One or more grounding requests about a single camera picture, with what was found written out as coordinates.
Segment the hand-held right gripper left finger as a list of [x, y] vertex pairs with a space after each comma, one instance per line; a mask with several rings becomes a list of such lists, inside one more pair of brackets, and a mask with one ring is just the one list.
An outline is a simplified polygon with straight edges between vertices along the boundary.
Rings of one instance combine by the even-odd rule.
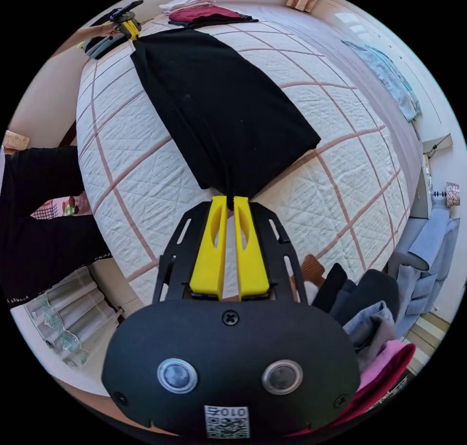
[[194, 296], [222, 300], [227, 237], [227, 197], [212, 198], [190, 279]]

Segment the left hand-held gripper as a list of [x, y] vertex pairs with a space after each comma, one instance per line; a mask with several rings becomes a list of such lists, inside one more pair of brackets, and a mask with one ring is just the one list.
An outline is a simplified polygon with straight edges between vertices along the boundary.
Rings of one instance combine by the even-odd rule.
[[140, 36], [141, 25], [135, 18], [133, 9], [143, 4], [144, 0], [133, 1], [113, 12], [109, 21], [119, 25], [121, 33], [127, 40], [137, 40]]

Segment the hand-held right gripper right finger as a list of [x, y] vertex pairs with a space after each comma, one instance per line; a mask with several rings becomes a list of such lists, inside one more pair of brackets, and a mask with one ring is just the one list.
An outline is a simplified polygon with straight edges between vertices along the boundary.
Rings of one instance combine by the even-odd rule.
[[233, 204], [239, 299], [266, 296], [269, 280], [248, 198], [235, 196]]

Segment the person's left hand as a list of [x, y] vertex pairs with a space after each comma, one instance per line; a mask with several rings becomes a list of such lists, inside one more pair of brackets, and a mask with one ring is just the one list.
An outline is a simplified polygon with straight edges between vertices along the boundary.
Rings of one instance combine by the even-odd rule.
[[114, 37], [121, 34], [119, 25], [114, 22], [106, 22], [93, 27], [95, 37]]

